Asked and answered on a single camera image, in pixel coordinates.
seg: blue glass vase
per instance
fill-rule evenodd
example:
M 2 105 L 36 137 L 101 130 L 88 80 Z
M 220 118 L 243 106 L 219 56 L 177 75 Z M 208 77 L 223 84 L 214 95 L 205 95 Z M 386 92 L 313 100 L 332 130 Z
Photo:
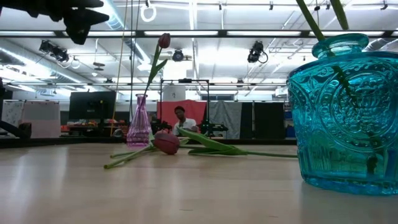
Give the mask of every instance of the blue glass vase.
M 398 54 L 362 52 L 363 34 L 319 42 L 289 75 L 304 181 L 365 195 L 398 194 Z

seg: man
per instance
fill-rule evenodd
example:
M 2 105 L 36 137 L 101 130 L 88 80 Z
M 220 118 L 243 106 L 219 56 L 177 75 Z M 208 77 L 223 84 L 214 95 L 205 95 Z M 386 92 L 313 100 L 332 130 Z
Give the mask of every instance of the man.
M 174 109 L 174 113 L 178 118 L 178 122 L 174 125 L 173 134 L 176 136 L 180 135 L 177 127 L 183 128 L 187 131 L 197 132 L 198 127 L 196 127 L 197 122 L 194 119 L 186 118 L 185 117 L 185 109 L 182 106 L 178 106 Z

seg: red tulip bud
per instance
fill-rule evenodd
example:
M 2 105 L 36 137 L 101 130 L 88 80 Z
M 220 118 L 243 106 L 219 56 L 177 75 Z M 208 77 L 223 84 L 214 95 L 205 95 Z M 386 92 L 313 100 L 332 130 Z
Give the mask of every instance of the red tulip bud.
M 177 153 L 180 147 L 180 140 L 173 134 L 155 134 L 154 146 L 168 155 Z
M 159 47 L 165 49 L 170 46 L 170 34 L 164 33 L 159 37 Z

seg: red curtain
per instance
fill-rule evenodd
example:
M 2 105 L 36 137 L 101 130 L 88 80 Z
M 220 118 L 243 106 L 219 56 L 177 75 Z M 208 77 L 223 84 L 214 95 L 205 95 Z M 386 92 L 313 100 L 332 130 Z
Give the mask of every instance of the red curtain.
M 196 102 L 193 100 L 158 102 L 157 117 L 160 119 L 160 104 L 162 104 L 162 121 L 168 122 L 171 126 L 177 123 L 178 119 L 174 114 L 174 108 L 182 106 L 185 109 L 185 116 L 194 119 L 197 124 L 203 120 L 206 110 L 206 102 Z

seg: table surface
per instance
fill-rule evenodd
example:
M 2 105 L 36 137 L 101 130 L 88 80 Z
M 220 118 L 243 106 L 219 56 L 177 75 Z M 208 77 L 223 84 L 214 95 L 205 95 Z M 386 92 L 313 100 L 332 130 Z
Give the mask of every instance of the table surface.
M 294 146 L 241 146 L 294 154 Z M 103 170 L 123 144 L 0 150 L 0 223 L 398 223 L 398 197 L 304 184 L 296 159 L 160 152 Z

